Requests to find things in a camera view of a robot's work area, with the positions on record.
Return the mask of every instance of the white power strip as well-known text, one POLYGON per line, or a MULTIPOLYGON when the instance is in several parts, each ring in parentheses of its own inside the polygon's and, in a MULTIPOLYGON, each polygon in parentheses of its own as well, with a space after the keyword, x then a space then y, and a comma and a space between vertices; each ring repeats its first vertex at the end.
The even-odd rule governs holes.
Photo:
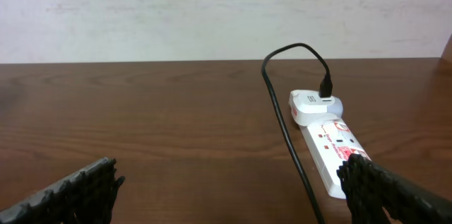
POLYGON ((335 97, 321 99, 312 90, 294 90, 289 104, 328 194, 345 199, 336 171, 352 153, 369 156, 340 118, 341 101, 335 97))

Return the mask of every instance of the wooden table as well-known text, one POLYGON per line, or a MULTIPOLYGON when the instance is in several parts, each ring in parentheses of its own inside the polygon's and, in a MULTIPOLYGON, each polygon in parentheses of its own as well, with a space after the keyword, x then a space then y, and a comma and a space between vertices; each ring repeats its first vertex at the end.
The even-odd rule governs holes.
MULTIPOLYGON (((372 160, 452 199, 452 64, 330 60, 333 94, 372 160)), ((260 75, 261 61, 0 66, 0 208, 101 158, 126 182, 113 223, 313 223, 260 75)), ((327 223, 326 193, 287 105, 318 89, 314 60, 268 71, 327 223)))

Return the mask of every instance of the white wall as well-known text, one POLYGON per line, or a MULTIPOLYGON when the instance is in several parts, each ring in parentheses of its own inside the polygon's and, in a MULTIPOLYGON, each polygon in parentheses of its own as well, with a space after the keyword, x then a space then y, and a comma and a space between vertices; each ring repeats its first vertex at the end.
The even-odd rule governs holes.
POLYGON ((0 0, 1 63, 440 57, 451 32, 452 0, 0 0))

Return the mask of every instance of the extension cord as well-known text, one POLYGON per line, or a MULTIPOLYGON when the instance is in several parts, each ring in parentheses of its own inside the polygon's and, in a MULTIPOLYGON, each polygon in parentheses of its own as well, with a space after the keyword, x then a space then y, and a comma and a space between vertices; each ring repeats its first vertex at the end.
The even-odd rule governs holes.
POLYGON ((293 90, 289 104, 328 194, 345 199, 337 175, 339 166, 352 153, 370 158, 340 118, 343 113, 341 101, 333 96, 320 98, 313 90, 293 90))

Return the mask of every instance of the black cable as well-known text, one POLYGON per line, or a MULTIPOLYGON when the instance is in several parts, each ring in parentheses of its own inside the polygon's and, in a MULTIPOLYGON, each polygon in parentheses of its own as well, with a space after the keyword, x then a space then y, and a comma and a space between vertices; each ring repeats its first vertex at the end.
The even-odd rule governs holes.
POLYGON ((276 98, 275 91, 273 90, 273 86, 271 85, 270 79, 268 78, 267 72, 266 72, 266 65, 267 65, 268 61, 271 59, 271 57, 274 57, 276 54, 284 52, 285 50, 291 49, 293 47, 304 47, 304 48, 308 49, 323 64, 323 67, 325 67, 325 70, 326 70, 326 75, 321 84, 320 95, 322 97, 322 89, 324 89, 326 92, 329 91, 329 96, 331 96, 331 89, 333 87, 333 84, 331 84, 330 69, 328 68, 328 65, 326 65, 326 62, 322 59, 322 57, 320 57, 319 54, 317 54, 317 52, 314 49, 312 49, 312 47, 310 47, 309 45, 303 44, 303 43, 296 43, 296 44, 288 45, 286 47, 282 47, 278 50, 275 50, 271 54, 267 55, 267 57, 262 62, 261 73, 262 73, 264 81, 266 82, 268 93, 270 94, 271 102, 273 104, 273 108, 275 109, 276 117, 278 118, 278 122, 280 124, 282 135, 284 136, 285 142, 287 144, 287 148, 289 149, 290 155, 292 156, 292 160, 294 161, 295 167, 297 167, 299 176, 302 178, 304 188, 306 189, 306 192, 308 194, 312 208, 317 217, 317 223, 325 223, 325 220, 323 219, 323 216, 322 216, 322 212, 320 211, 320 208, 319 208, 319 204, 317 203, 316 196, 314 195, 314 191, 312 190, 308 177, 306 176, 303 166, 302 166, 301 162, 299 161, 297 152, 296 152, 294 146, 292 145, 292 140, 290 139, 289 131, 287 130, 287 127, 285 126, 285 123, 284 123, 283 114, 281 114, 280 106, 278 104, 278 99, 276 98), (329 81, 331 86, 325 85, 324 82, 326 82, 326 81, 329 81))

